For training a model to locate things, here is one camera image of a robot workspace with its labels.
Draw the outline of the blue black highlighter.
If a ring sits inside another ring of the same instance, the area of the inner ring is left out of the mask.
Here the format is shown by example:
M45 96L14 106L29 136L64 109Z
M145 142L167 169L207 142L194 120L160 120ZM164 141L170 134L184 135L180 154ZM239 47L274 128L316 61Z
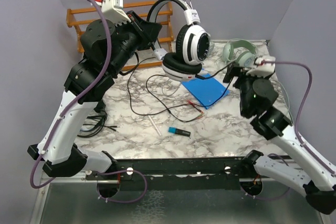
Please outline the blue black highlighter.
M191 136L191 133L189 131L181 130L175 127L169 127L168 132L172 134L176 134L176 135L181 135L181 136L187 136L187 137Z

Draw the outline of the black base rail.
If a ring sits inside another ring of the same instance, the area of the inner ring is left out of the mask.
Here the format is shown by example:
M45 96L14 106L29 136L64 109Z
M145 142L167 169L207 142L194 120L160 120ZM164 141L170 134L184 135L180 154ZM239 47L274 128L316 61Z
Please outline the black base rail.
M92 172L86 180L108 191L245 189L258 195L263 189L244 157L119 159L104 175Z

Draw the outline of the black white headphones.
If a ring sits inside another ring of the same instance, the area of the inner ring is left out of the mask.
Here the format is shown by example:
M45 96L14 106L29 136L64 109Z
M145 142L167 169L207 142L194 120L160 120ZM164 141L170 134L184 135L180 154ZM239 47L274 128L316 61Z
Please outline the black white headphones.
M167 52L156 40L152 46L154 55L162 61L162 69L166 76L178 82L188 82L201 78L202 62L209 53L211 42L210 34L200 25L198 11L191 2L186 0L158 0L148 12L146 20L156 23L156 18L161 8L169 3L178 4L184 13L184 25L175 41L175 52Z

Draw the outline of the red pen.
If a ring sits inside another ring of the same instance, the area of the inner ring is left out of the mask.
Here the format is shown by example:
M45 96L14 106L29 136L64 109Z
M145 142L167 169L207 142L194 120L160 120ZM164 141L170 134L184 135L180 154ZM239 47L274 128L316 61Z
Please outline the red pen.
M199 117L202 117L204 115L204 112L195 103L193 103L192 101L190 101L186 98L184 98L184 100L200 113Z

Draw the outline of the blue notebook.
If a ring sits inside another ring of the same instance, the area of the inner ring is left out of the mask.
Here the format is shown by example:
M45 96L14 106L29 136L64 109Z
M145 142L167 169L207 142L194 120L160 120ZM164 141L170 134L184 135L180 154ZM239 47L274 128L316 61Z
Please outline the blue notebook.
M215 77L207 80L193 79L182 82L182 85L205 109L209 109L217 101L229 94L229 90Z

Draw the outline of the mint green headphones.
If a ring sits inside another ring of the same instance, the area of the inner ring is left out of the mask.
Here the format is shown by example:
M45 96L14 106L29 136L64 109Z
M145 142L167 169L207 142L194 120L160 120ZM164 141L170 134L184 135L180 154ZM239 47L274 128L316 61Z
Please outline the mint green headphones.
M232 39L222 51L222 61L237 63L240 67L251 67L257 57L258 49L251 42L243 39Z

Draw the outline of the black blue headphones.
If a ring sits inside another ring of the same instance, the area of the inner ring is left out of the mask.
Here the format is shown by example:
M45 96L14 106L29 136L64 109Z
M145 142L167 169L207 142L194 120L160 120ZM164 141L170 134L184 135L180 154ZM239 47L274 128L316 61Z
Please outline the black blue headphones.
M117 132L118 126L106 125L108 114L106 112L106 105L103 101L100 101L93 111L95 112L94 115L88 116L82 125L77 135L79 138L94 137L105 128Z

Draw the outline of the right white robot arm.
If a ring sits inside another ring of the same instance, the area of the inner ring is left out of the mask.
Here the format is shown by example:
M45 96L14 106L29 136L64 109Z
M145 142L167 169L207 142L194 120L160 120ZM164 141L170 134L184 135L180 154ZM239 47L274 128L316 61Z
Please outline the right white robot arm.
M277 163L257 150L250 151L239 167L246 177L266 176L288 186L304 196L315 210L329 215L335 211L335 166L305 141L291 120L273 106L279 94L269 80L271 75L253 76L231 63L223 82L231 83L237 78L233 86L240 91L241 116L251 119L253 129L281 148L301 169Z

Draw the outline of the white stick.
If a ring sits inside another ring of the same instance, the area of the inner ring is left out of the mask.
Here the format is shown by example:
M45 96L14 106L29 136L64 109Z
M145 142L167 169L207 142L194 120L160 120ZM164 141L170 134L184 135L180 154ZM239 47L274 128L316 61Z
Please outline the white stick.
M157 127L156 123L153 121L152 117L150 115L148 115L148 118L153 126L153 128L155 129L156 133L158 134L158 136L162 136L161 131L159 130L159 128Z

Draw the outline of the wooden shelf rack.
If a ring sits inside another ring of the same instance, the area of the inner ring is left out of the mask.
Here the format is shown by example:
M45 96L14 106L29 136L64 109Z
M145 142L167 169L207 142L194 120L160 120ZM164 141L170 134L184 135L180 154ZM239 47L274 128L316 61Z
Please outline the wooden shelf rack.
M124 11L135 11L141 18L146 19L149 9L155 1L133 2L125 3ZM169 2L159 11L157 21L162 25L159 33L159 43L167 52L174 50L174 34L172 28L173 6ZM69 28L74 28L77 34L77 51L80 54L84 53L84 49L80 42L80 36L85 32L86 27L98 19L99 16L94 7L68 9L66 16L66 24Z

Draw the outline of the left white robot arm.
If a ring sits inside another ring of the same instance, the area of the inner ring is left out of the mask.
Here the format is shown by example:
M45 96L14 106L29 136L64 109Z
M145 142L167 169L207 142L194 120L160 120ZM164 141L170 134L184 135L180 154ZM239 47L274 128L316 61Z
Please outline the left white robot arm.
M81 35L83 59L72 67L58 112L45 138L28 148L30 156L44 160L50 177L71 177L82 170L98 172L104 179L115 175L114 159L107 152L81 150L75 143L88 115L102 100L127 61L136 51L154 47L161 24L156 17L142 19L134 11L122 25L97 19Z

